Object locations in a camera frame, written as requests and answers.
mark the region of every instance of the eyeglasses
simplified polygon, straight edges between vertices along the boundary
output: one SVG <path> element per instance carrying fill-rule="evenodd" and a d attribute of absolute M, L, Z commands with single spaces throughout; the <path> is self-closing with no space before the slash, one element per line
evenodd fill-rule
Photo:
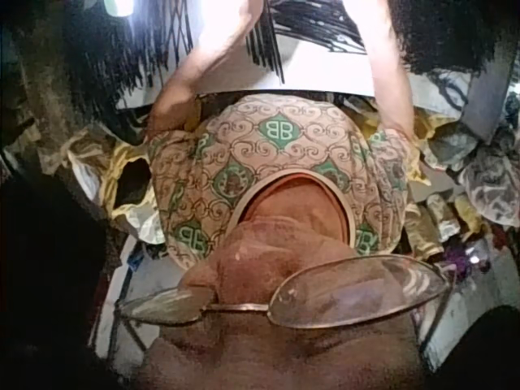
<path fill-rule="evenodd" d="M 218 303 L 213 290 L 172 288 L 118 305 L 126 320 L 166 327 L 194 323 L 209 313 L 264 313 L 294 329 L 346 327 L 405 313 L 442 296 L 452 284 L 435 266 L 398 255 L 346 258 L 289 276 L 268 305 Z"/>

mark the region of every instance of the cloth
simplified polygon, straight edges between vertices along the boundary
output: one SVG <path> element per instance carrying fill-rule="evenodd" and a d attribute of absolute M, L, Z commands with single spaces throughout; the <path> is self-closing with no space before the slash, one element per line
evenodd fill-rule
<path fill-rule="evenodd" d="M 500 128 L 459 175 L 477 211 L 492 222 L 520 227 L 520 132 Z"/>
<path fill-rule="evenodd" d="M 458 282 L 462 282 L 471 273 L 471 263 L 466 254 L 466 247 L 460 241 L 455 240 L 448 245 L 444 252 L 444 258 L 448 263 L 457 267 Z"/>
<path fill-rule="evenodd" d="M 411 203 L 406 207 L 405 230 L 418 260 L 426 261 L 431 256 L 444 252 L 439 232 L 426 207 Z"/>
<path fill-rule="evenodd" d="M 165 242 L 150 178 L 134 176 L 125 180 L 125 169 L 139 161 L 150 174 L 144 145 L 131 146 L 85 130 L 63 150 L 86 197 L 103 209 L 114 226 L 150 244 Z"/>
<path fill-rule="evenodd" d="M 375 99 L 348 96 L 343 100 L 341 110 L 359 127 L 365 139 L 373 136 L 380 124 Z M 425 162 L 434 169 L 440 165 L 430 151 L 428 140 L 436 134 L 436 129 L 455 121 L 446 115 L 438 114 L 430 110 L 415 107 L 415 145 L 417 149 L 411 150 L 412 156 L 407 166 L 406 176 L 408 181 L 415 181 L 424 185 L 431 185 L 430 180 L 420 167 L 421 152 L 425 155 Z"/>
<path fill-rule="evenodd" d="M 467 194 L 462 193 L 456 196 L 454 205 L 459 217 L 461 217 L 468 226 L 467 236 L 465 236 L 463 240 L 465 241 L 472 234 L 480 233 L 483 226 L 482 216 L 477 209 L 473 207 Z"/>
<path fill-rule="evenodd" d="M 504 228 L 500 225 L 491 224 L 491 231 L 493 235 L 493 246 L 497 250 L 502 250 L 508 246 L 507 234 L 505 234 Z"/>
<path fill-rule="evenodd" d="M 428 141 L 431 152 L 441 165 L 458 164 L 479 143 L 471 130 L 461 122 L 447 123 L 439 127 Z"/>
<path fill-rule="evenodd" d="M 428 211 L 439 231 L 440 242 L 446 242 L 449 237 L 461 231 L 457 217 L 449 208 L 448 203 L 438 193 L 433 193 L 426 200 Z"/>
<path fill-rule="evenodd" d="M 383 129 L 366 141 L 327 102 L 247 96 L 195 132 L 158 134 L 149 157 L 168 250 L 185 269 L 218 246 L 255 195 L 293 173 L 335 194 L 360 254 L 389 253 L 401 236 L 410 143 Z"/>

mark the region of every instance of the forearm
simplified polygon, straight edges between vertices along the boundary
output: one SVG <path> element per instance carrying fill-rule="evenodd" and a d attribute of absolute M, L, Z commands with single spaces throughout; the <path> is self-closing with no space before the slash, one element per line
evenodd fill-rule
<path fill-rule="evenodd" d="M 187 119 L 197 87 L 251 31 L 262 14 L 263 0 L 219 2 L 197 46 L 184 59 L 159 94 L 150 118 L 149 134 L 179 127 Z M 219 15 L 227 17 L 222 20 Z"/>
<path fill-rule="evenodd" d="M 412 90 L 401 61 L 389 12 L 358 26 L 365 43 L 374 79 L 375 100 L 382 125 L 414 138 Z"/>

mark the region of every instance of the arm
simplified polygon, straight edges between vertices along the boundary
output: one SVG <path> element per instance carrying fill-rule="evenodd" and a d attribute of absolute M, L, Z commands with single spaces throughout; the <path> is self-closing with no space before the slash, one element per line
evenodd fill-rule
<path fill-rule="evenodd" d="M 187 119 L 201 78 L 218 66 L 260 18 L 264 0 L 219 2 L 219 13 L 206 23 L 198 45 L 180 64 L 154 103 L 148 137 L 175 130 Z"/>
<path fill-rule="evenodd" d="M 388 0 L 343 0 L 359 28 L 374 78 L 375 100 L 385 128 L 414 138 L 414 105 L 402 64 Z"/>

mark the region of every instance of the hand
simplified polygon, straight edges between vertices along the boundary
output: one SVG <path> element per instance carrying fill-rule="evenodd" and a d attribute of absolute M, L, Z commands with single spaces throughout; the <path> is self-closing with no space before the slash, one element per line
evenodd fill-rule
<path fill-rule="evenodd" d="M 160 132 L 181 129 L 194 107 L 196 97 L 193 85 L 174 75 L 150 113 L 147 137 L 152 139 Z"/>
<path fill-rule="evenodd" d="M 347 14 L 359 28 L 390 20 L 388 0 L 342 0 Z"/>

